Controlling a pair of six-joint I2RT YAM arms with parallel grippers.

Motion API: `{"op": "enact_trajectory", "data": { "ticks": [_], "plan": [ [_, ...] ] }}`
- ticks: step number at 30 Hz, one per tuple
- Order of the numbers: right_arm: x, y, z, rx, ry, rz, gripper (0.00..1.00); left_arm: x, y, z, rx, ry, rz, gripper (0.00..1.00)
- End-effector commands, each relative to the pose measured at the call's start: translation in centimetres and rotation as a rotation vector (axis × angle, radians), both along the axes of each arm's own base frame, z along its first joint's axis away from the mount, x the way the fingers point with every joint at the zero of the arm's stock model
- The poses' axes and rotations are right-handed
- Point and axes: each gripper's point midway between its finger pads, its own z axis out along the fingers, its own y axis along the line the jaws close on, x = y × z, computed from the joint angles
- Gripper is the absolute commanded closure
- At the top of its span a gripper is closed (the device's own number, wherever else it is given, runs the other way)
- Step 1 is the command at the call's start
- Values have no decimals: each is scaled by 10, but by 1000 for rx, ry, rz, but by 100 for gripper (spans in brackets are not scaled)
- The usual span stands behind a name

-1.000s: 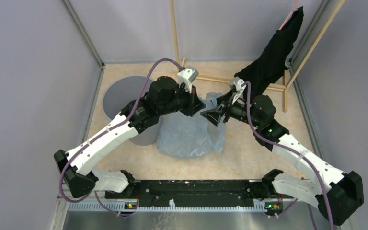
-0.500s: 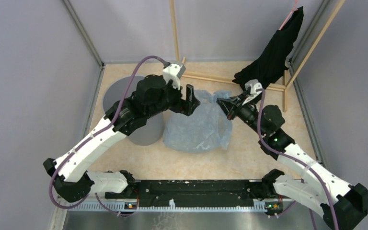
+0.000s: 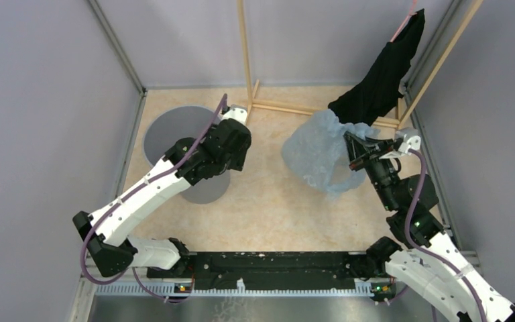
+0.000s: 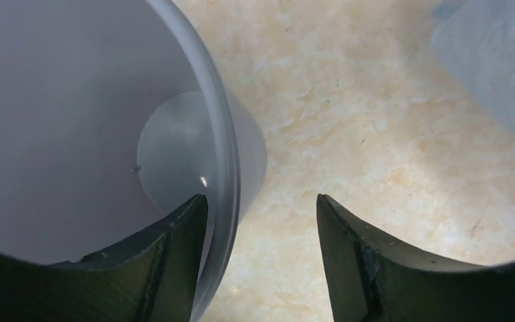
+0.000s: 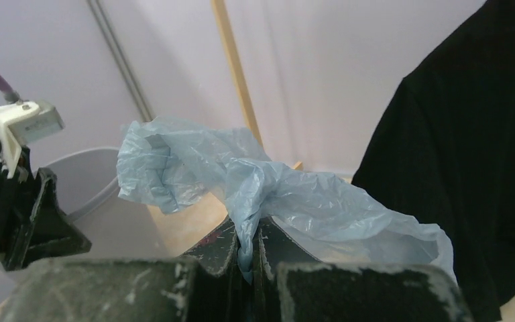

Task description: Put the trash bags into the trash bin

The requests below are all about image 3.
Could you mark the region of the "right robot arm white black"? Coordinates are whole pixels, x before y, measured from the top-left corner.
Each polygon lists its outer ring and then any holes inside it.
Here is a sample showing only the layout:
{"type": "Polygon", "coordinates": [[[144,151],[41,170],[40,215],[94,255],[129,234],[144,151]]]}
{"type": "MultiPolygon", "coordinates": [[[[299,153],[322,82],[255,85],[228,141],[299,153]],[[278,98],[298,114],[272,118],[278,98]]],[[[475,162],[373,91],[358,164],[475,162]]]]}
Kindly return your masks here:
{"type": "Polygon", "coordinates": [[[515,321],[515,303],[501,295],[462,254],[431,214],[439,198],[420,153],[417,130],[378,140],[344,134],[352,171],[366,171],[385,210],[394,239],[367,249],[374,276],[403,282],[448,321],[515,321]]]}

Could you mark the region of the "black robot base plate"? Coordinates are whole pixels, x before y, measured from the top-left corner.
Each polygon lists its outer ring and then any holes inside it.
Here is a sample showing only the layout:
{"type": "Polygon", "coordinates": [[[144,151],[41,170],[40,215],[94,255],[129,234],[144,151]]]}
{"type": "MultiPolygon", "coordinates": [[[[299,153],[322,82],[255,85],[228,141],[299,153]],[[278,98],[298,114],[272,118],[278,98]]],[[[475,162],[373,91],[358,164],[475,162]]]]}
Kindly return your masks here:
{"type": "Polygon", "coordinates": [[[150,268],[149,279],[186,280],[195,290],[352,290],[370,282],[369,292],[392,294],[398,281],[383,260],[364,252],[193,252],[170,270],[150,268]]]}

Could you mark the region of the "grey plastic trash bin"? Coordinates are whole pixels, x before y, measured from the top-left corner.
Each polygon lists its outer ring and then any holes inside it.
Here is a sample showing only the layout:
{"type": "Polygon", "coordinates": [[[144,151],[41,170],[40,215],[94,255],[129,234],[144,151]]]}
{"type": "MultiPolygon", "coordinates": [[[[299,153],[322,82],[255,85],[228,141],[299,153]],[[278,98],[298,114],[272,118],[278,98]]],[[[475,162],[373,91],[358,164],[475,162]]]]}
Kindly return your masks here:
{"type": "MultiPolygon", "coordinates": [[[[184,105],[163,112],[148,126],[143,139],[145,159],[151,167],[181,138],[197,138],[214,111],[200,105],[184,105]]],[[[220,199],[229,188],[228,171],[200,181],[182,191],[180,196],[193,204],[209,204],[220,199]]]]}

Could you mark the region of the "light blue trash bag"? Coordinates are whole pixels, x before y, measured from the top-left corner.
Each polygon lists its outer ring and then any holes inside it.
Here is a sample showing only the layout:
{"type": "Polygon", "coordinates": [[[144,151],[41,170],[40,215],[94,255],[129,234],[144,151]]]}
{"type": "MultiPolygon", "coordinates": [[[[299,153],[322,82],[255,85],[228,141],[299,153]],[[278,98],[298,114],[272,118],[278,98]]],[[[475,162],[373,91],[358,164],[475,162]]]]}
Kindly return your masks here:
{"type": "Polygon", "coordinates": [[[309,187],[337,198],[359,188],[366,171],[351,171],[345,132],[376,138],[379,130],[365,123],[341,123],[330,109],[317,111],[284,142],[282,159],[309,187]]]}

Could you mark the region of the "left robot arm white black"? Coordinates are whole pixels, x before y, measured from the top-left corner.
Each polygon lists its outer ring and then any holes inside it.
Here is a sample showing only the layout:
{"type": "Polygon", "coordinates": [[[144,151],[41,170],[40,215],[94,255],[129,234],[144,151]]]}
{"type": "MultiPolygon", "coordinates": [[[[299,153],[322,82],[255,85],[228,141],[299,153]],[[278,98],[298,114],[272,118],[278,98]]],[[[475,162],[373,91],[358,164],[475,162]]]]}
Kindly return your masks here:
{"type": "Polygon", "coordinates": [[[129,268],[159,268],[172,277],[188,269],[188,250],[176,238],[141,239],[131,232],[166,201],[202,180],[228,170],[241,171],[251,146],[244,121],[224,118],[198,140],[178,140],[130,189],[104,207],[78,212],[72,222],[83,241],[82,265],[90,256],[99,284],[107,284],[129,268]]]}

